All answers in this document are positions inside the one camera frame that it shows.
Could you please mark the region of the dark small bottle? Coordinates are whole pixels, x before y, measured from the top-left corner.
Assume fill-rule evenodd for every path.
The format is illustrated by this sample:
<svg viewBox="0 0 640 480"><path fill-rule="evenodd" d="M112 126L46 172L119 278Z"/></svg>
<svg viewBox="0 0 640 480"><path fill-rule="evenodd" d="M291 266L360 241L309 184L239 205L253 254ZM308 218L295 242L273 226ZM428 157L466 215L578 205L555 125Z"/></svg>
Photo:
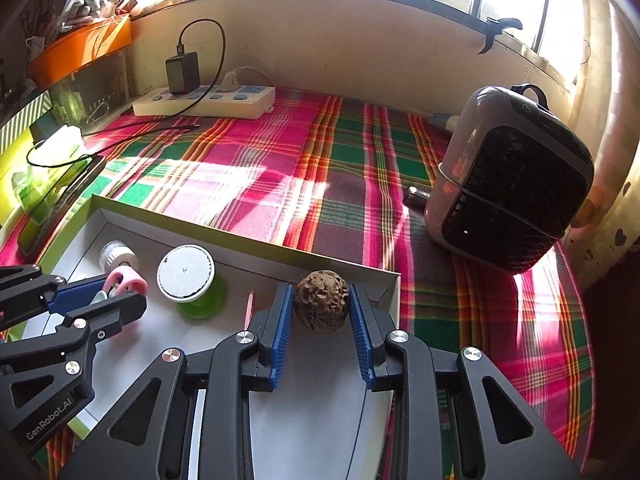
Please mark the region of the dark small bottle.
<svg viewBox="0 0 640 480"><path fill-rule="evenodd" d="M409 185L405 188L404 204L411 210L424 214L428 204L428 200L431 197L432 188L427 186L426 188L419 188L416 185Z"/></svg>

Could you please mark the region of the small white ribbed jar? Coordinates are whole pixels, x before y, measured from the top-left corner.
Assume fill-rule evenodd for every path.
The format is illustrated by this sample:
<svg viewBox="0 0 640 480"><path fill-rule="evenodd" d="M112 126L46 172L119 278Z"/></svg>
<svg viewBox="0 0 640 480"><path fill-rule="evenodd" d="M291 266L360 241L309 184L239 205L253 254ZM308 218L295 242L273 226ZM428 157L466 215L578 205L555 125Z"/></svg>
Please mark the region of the small white ribbed jar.
<svg viewBox="0 0 640 480"><path fill-rule="evenodd" d="M121 240L111 240L99 254L99 267L104 273L111 273L119 266L139 269L139 260L134 251Z"/></svg>

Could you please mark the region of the black charger adapter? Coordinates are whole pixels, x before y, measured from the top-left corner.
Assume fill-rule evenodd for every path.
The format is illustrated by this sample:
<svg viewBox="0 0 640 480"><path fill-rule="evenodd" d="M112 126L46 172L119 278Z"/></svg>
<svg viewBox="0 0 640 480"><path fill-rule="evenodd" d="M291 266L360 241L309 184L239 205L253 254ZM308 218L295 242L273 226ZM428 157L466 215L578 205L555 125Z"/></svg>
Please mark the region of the black charger adapter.
<svg viewBox="0 0 640 480"><path fill-rule="evenodd" d="M201 84L198 54L177 54L165 61L168 88L171 94L188 94Z"/></svg>

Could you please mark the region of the small grey black heater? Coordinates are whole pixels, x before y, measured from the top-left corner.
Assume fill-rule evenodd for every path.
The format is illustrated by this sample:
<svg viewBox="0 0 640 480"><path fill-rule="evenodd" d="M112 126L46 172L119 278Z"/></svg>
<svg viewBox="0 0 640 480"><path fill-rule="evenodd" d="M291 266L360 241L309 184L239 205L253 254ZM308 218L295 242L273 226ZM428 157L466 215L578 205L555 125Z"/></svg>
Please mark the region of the small grey black heater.
<svg viewBox="0 0 640 480"><path fill-rule="evenodd" d="M586 144L539 86L483 87L437 166L425 226L453 252L521 274L564 237L593 177Z"/></svg>

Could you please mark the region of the black smartphone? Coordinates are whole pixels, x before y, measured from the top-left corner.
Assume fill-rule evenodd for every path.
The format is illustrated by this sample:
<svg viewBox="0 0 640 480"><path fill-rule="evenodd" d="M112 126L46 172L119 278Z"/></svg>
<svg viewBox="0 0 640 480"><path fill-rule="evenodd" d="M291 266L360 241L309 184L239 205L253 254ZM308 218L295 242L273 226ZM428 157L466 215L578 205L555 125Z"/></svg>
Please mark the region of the black smartphone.
<svg viewBox="0 0 640 480"><path fill-rule="evenodd" d="M20 254L34 261L66 212L105 167L105 157L94 155L74 162L62 171L29 211L28 220L17 237Z"/></svg>

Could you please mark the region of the pink clip green pad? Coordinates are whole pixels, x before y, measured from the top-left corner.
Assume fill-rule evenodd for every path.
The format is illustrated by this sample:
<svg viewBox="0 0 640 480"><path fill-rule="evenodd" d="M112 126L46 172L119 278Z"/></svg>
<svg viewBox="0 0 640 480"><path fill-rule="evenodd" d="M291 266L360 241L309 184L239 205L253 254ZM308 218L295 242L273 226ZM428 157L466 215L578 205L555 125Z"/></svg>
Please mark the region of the pink clip green pad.
<svg viewBox="0 0 640 480"><path fill-rule="evenodd" d="M116 266L107 275L102 288L94 295L92 303L96 304L108 298L126 294L126 292L136 292L145 296L148 293L148 288L148 283L134 268L123 264Z"/></svg>

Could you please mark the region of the green spool white top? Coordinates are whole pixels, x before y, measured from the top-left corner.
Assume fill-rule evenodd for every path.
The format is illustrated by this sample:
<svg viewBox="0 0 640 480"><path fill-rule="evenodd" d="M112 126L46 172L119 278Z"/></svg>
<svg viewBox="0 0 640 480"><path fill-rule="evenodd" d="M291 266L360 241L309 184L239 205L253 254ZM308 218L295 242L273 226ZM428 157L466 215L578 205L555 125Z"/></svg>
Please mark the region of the green spool white top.
<svg viewBox="0 0 640 480"><path fill-rule="evenodd" d="M216 262L200 245L181 245L160 258L156 282L160 292L194 320L211 318L226 301L227 287L217 275Z"/></svg>

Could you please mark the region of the green white shallow box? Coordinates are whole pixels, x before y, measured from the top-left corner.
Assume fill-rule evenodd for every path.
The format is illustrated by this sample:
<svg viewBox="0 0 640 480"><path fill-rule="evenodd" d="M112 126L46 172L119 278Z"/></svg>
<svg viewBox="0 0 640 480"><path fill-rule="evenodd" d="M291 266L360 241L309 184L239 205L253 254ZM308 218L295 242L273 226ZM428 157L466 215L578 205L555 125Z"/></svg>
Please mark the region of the green white shallow box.
<svg viewBox="0 0 640 480"><path fill-rule="evenodd" d="M148 282L148 306L137 321L99 344L92 402L75 418L78 434L98 420L160 352L212 348L238 332L250 311L268 308L281 284L332 270L361 286L371 304L397 316L399 278L359 264L298 252L93 197L61 226L41 256L43 271L71 281L101 272L100 250L120 240L134 251ZM157 283L160 260L181 245L205 248L224 285L219 312L195 321ZM360 376L352 330L315 335L294 324L284 374L272 393L250 397L250 443L259 479L372 479L383 455L392 397Z"/></svg>

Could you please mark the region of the green striped white box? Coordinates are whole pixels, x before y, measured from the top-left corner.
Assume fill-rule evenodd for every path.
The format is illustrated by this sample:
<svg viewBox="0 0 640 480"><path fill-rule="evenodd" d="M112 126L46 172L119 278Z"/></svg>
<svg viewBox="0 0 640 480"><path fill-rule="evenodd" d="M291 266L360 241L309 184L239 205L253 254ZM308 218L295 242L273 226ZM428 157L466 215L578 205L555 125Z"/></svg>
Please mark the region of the green striped white box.
<svg viewBox="0 0 640 480"><path fill-rule="evenodd" d="M50 93L41 92L21 110L1 124L1 151L5 152L20 134L46 114L52 107Z"/></svg>

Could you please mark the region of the white power strip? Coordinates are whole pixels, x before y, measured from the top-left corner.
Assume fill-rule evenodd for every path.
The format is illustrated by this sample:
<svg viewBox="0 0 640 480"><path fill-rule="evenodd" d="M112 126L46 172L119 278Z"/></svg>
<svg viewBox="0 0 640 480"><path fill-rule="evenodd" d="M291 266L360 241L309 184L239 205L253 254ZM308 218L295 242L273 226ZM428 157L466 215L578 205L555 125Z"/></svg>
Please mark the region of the white power strip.
<svg viewBox="0 0 640 480"><path fill-rule="evenodd" d="M219 92L207 86L188 93L171 94L168 88L158 88L132 103L136 116L221 117L258 119L272 110L276 88L241 86L232 92Z"/></svg>

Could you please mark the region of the brown carved walnut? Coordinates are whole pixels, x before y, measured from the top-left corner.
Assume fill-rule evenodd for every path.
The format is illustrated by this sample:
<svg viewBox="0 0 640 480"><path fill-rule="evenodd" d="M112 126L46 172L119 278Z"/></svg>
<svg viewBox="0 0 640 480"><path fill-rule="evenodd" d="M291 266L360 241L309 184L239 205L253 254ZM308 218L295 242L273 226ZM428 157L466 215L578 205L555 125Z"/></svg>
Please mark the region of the brown carved walnut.
<svg viewBox="0 0 640 480"><path fill-rule="evenodd" d="M331 270L309 273L295 287L294 311L311 333L332 334L348 315L348 286Z"/></svg>

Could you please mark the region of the orange tray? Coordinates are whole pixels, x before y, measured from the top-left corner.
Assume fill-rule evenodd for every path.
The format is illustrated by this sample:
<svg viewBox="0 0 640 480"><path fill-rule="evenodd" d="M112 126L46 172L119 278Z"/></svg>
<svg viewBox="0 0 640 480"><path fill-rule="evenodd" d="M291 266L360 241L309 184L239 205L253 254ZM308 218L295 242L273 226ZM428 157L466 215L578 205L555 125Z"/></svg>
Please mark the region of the orange tray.
<svg viewBox="0 0 640 480"><path fill-rule="evenodd" d="M79 27L46 47L28 64L28 76L40 90L131 44L128 14Z"/></svg>

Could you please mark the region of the black window hook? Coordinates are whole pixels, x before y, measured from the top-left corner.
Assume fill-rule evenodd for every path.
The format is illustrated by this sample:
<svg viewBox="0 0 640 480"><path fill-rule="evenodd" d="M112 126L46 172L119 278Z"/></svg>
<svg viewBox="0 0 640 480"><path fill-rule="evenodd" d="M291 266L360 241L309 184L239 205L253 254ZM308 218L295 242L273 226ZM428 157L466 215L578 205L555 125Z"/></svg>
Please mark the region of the black window hook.
<svg viewBox="0 0 640 480"><path fill-rule="evenodd" d="M486 18L485 43L478 55L486 54L494 46L495 38L505 29L523 29L523 23L518 18Z"/></svg>

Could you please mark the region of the plaid red green cloth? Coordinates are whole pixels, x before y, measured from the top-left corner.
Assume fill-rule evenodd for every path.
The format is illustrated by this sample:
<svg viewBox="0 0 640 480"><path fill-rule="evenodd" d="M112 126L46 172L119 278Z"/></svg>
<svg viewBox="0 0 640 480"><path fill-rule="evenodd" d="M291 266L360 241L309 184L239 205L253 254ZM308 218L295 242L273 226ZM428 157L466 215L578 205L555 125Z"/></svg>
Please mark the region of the plaid red green cloth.
<svg viewBox="0 0 640 480"><path fill-rule="evenodd" d="M593 436L594 368L564 250L512 276L434 244L402 201L429 185L449 134L427 118L279 90L257 120L121 114L88 140L89 193L165 216L398 273L400 324L433 347L485 350L578 465Z"/></svg>

